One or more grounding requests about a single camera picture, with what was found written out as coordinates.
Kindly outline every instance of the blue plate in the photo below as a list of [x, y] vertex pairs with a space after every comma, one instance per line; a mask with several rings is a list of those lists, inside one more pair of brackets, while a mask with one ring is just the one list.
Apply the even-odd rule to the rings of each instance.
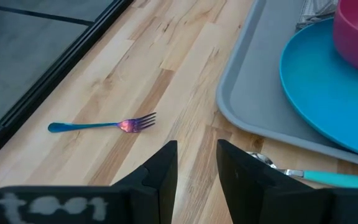
[[333, 43], [333, 19], [309, 26], [287, 43], [280, 78], [289, 101], [317, 131], [358, 152], [358, 70]]

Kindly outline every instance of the plastic tray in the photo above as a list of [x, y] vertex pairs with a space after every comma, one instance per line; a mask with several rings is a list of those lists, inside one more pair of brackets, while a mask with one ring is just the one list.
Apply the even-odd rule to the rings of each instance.
[[304, 3], [254, 0], [218, 85], [217, 104], [232, 124], [245, 131], [358, 164], [358, 154], [317, 133], [283, 92], [280, 56], [296, 32]]

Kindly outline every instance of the teal spoon handle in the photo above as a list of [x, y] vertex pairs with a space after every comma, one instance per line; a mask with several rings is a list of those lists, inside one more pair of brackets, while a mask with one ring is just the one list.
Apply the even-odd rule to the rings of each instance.
[[304, 170], [303, 178], [337, 187], [358, 188], [358, 175]]
[[59, 133], [64, 131], [74, 131], [85, 128], [100, 128], [108, 126], [118, 126], [119, 123], [99, 123], [99, 124], [72, 124], [72, 123], [51, 123], [48, 130], [51, 133]]

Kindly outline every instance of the iridescent fork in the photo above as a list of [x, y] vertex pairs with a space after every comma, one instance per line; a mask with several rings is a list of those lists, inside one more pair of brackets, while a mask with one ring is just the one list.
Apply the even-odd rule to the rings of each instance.
[[48, 130], [51, 133], [64, 131], [74, 131], [85, 128], [118, 127], [128, 133], [138, 133], [146, 128], [155, 125], [156, 113], [150, 113], [141, 118], [126, 119], [118, 123], [98, 123], [98, 124], [73, 124], [73, 123], [51, 123]]

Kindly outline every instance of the butcher block counter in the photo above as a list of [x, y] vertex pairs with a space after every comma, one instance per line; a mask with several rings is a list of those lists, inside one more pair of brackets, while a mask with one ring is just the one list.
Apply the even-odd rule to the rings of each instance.
[[[252, 0], [138, 0], [0, 151], [0, 187], [111, 185], [178, 141], [173, 223], [231, 223], [216, 140], [278, 167], [358, 174], [358, 165], [242, 131], [215, 90]], [[117, 128], [48, 132], [54, 121], [98, 123], [157, 112], [137, 134]], [[308, 183], [315, 187], [320, 185]]]

